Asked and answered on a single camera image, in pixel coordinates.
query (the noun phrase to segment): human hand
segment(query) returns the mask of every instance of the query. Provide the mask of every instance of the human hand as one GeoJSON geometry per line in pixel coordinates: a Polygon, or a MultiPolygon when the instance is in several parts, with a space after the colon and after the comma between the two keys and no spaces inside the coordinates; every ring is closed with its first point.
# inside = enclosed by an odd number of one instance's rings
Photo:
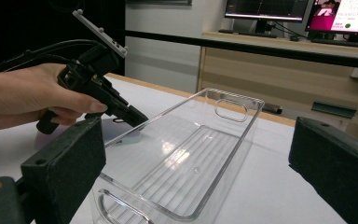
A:
{"type": "Polygon", "coordinates": [[[71,125],[84,113],[102,113],[107,105],[57,83],[62,64],[45,63],[0,73],[0,129],[40,120],[47,110],[51,122],[71,125]]]}

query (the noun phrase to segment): black curtain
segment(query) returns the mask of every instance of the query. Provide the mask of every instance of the black curtain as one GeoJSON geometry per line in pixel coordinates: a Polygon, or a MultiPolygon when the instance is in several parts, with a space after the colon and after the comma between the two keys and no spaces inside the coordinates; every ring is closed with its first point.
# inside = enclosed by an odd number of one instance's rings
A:
{"type": "MultiPolygon", "coordinates": [[[[76,6],[84,16],[125,46],[125,0],[1,0],[0,62],[64,40],[93,39],[98,36],[72,15],[76,6]]],[[[77,58],[87,50],[75,47],[59,51],[67,58],[77,58]]],[[[124,75],[124,60],[113,71],[124,75]]]]}

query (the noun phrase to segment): keyboard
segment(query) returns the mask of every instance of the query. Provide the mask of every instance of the keyboard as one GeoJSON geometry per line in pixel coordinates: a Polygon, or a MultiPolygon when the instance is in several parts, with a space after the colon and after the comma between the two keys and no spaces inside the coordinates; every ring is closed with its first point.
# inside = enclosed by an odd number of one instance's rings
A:
{"type": "Polygon", "coordinates": [[[339,45],[358,48],[358,42],[351,42],[347,40],[312,39],[310,42],[317,44],[339,45]]]}
{"type": "Polygon", "coordinates": [[[225,29],[220,29],[220,30],[218,30],[218,32],[222,33],[222,34],[252,35],[252,36],[260,36],[260,37],[267,37],[267,38],[277,38],[276,35],[271,35],[271,34],[238,32],[238,31],[234,31],[234,30],[225,30],[225,29]]]}

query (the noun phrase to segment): white wall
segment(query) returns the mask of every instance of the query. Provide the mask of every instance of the white wall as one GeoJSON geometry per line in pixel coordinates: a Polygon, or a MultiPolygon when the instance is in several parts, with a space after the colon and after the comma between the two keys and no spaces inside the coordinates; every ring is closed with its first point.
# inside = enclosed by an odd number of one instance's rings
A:
{"type": "MultiPolygon", "coordinates": [[[[192,6],[127,4],[126,30],[200,38],[203,31],[218,30],[224,21],[222,0],[193,0],[192,6]]],[[[195,92],[200,47],[126,37],[129,52],[126,76],[195,92]]]]}

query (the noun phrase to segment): container handle cutout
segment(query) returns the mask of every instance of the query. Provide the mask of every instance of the container handle cutout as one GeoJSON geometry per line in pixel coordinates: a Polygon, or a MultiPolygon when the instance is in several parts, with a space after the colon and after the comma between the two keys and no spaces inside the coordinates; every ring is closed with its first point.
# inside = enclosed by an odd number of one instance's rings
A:
{"type": "Polygon", "coordinates": [[[99,204],[99,207],[101,208],[103,217],[106,218],[106,220],[108,220],[109,222],[111,222],[113,224],[120,224],[120,222],[117,221],[116,219],[114,219],[112,216],[110,216],[108,211],[106,210],[106,208],[104,206],[104,202],[103,202],[104,196],[108,196],[109,198],[115,200],[118,204],[126,207],[127,209],[132,211],[135,215],[137,215],[137,216],[141,217],[143,220],[145,220],[147,223],[154,224],[154,222],[144,212],[131,206],[129,203],[119,199],[117,196],[113,195],[109,190],[100,189],[99,192],[101,193],[101,195],[98,198],[98,204],[99,204]]]}
{"type": "Polygon", "coordinates": [[[216,113],[216,115],[220,118],[230,119],[237,122],[244,122],[248,119],[248,108],[246,105],[242,105],[238,102],[228,99],[221,99],[216,101],[216,104],[214,105],[214,113],[216,113]],[[231,111],[236,111],[239,113],[234,114],[231,113],[231,111]]]}

